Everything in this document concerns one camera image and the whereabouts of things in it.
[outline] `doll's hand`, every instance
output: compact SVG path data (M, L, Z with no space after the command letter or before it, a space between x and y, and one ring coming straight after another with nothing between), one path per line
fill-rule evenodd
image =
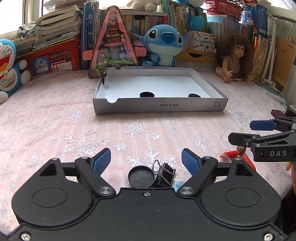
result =
M294 188L294 193L296 194L296 170L295 170L294 164L291 161L287 162L286 171L289 171L291 167L292 167L292 170L291 170L292 184Z
M227 78L230 78L232 76L232 71L225 71L224 74Z

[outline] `blue gripper pad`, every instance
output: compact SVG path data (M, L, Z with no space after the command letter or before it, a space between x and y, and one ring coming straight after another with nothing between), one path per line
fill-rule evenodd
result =
M182 163L191 175L194 175L200 169L200 164L198 162L198 159L196 158L198 158L198 156L195 155L190 150L188 151L186 149L182 150L182 155L181 155Z
M272 120L253 120L250 122L250 128L253 131L273 131L277 124Z
M97 174L102 175L103 171L111 162L111 151L109 148L105 148L92 159L94 160L93 170L95 170Z

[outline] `wooden drawer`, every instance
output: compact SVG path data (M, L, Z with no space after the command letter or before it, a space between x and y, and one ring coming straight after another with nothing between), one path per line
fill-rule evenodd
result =
M175 56L178 62L198 62L198 63L208 63L216 64L215 54L204 53L192 50L184 50Z

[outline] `brown hair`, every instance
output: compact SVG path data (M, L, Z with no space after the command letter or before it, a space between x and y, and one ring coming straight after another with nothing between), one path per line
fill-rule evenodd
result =
M251 49L248 40L243 36L236 33L229 33L219 40L216 52L217 64L220 67L222 66L222 57L230 55L235 45L244 45L244 56L239 59L241 69L238 74L245 80L250 73Z

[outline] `stitch's eye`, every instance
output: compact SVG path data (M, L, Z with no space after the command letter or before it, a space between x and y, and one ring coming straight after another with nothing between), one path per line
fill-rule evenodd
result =
M178 43L182 43L182 37L178 34Z
M152 38L152 39L155 39L155 38L156 38L156 31L155 31L155 30L152 30L152 31L149 33L149 37Z

